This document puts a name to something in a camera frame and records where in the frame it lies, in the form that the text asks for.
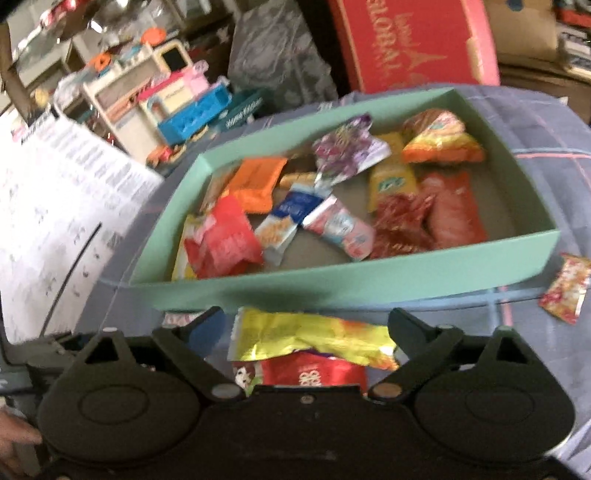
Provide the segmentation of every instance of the human hand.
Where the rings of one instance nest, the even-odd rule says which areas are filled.
[[[16,475],[23,475],[22,467],[14,450],[14,444],[39,445],[41,433],[26,421],[0,410],[0,464]]]

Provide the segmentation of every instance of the purple candy wrapper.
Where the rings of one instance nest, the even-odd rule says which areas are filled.
[[[369,133],[371,125],[372,118],[368,113],[355,116],[314,142],[317,185],[321,188],[336,185],[392,154],[387,142]]]

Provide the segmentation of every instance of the black line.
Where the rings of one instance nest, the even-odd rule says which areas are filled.
[[[96,235],[99,233],[99,231],[102,227],[103,227],[102,223],[99,223],[96,226],[95,231],[92,232],[91,236],[88,238],[88,240],[86,241],[86,243],[84,244],[84,246],[82,247],[80,252],[78,253],[78,256],[74,260],[74,263],[70,267],[70,270],[68,271],[68,273],[66,275],[66,278],[64,278],[64,281],[61,284],[59,291],[57,292],[56,298],[53,300],[53,303],[51,304],[51,308],[49,309],[49,312],[47,313],[47,317],[45,317],[45,322],[43,322],[43,328],[41,328],[41,333],[39,334],[39,337],[42,337],[45,335],[45,332],[47,330],[47,326],[49,325],[49,321],[51,320],[51,317],[53,316],[53,312],[55,311],[55,309],[57,307],[57,303],[60,301],[61,296],[63,295],[64,290],[66,289],[66,285],[67,285],[68,281],[70,280],[70,277],[74,273],[74,270],[78,266],[78,263],[80,263],[80,259],[82,258],[82,255],[84,255],[84,253],[86,252],[86,250],[90,246],[90,243],[95,239]]]

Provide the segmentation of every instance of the snack package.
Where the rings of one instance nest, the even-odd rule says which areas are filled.
[[[232,328],[228,360],[252,362],[314,349],[363,367],[394,371],[395,347],[386,326],[243,307]]]
[[[423,194],[434,194],[427,229],[437,249],[478,244],[487,239],[470,188],[468,172],[453,177],[430,173],[421,182]]]
[[[199,279],[244,273],[262,264],[262,246],[240,203],[233,196],[217,201],[203,225],[184,241],[189,263]]]
[[[367,258],[374,247],[374,229],[351,215],[334,195],[309,214],[302,225],[341,247],[355,261]]]
[[[337,387],[359,385],[367,390],[365,367],[334,356],[296,352],[259,362],[233,362],[236,384],[248,395],[256,385]]]
[[[388,143],[392,154],[372,168],[369,176],[369,206],[372,213],[380,199],[394,193],[417,193],[417,179],[413,170],[400,160],[404,143],[402,135],[391,133],[378,138]]]
[[[244,159],[222,196],[235,196],[245,213],[269,213],[273,188],[286,162],[284,157]]]
[[[405,163],[481,162],[484,149],[466,133],[466,126],[453,113],[429,109],[404,123],[404,135],[411,138],[402,151]]]
[[[197,279],[197,275],[195,275],[195,272],[189,263],[189,256],[185,249],[185,240],[194,237],[195,232],[203,225],[204,220],[205,217],[203,216],[187,215],[183,226],[181,241],[178,245],[177,259],[174,262],[173,275],[171,277],[172,281]]]
[[[366,113],[349,119],[336,130],[314,142],[319,176],[317,183],[328,189],[387,158],[389,145],[369,133],[371,116]]]
[[[540,298],[549,314],[571,325],[577,323],[591,276],[591,259],[562,254],[564,265],[554,283]]]
[[[397,193],[383,198],[374,224],[376,238],[371,258],[390,258],[433,250],[435,242],[423,223],[435,195]]]
[[[315,171],[303,173],[287,173],[282,176],[279,182],[279,188],[288,190],[296,183],[299,183],[300,185],[312,186],[316,182],[317,175],[318,174]]]
[[[213,172],[209,180],[209,185],[207,185],[207,190],[205,191],[205,197],[199,208],[199,213],[207,213],[213,208],[237,170],[238,165],[233,163]]]
[[[255,230],[265,261],[281,264],[285,250],[296,236],[297,226],[323,201],[323,197],[314,193],[314,187],[297,183],[291,187],[285,200]]]

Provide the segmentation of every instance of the orange snack package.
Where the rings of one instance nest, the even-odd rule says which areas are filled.
[[[269,213],[273,188],[286,163],[284,157],[246,158],[222,196],[236,197],[245,213]]]
[[[468,172],[453,177],[430,173],[421,182],[421,192],[435,195],[427,228],[436,248],[462,247],[487,240]]]
[[[403,126],[411,138],[402,151],[405,163],[481,162],[484,149],[466,133],[466,125],[447,110],[432,108],[410,118]]]

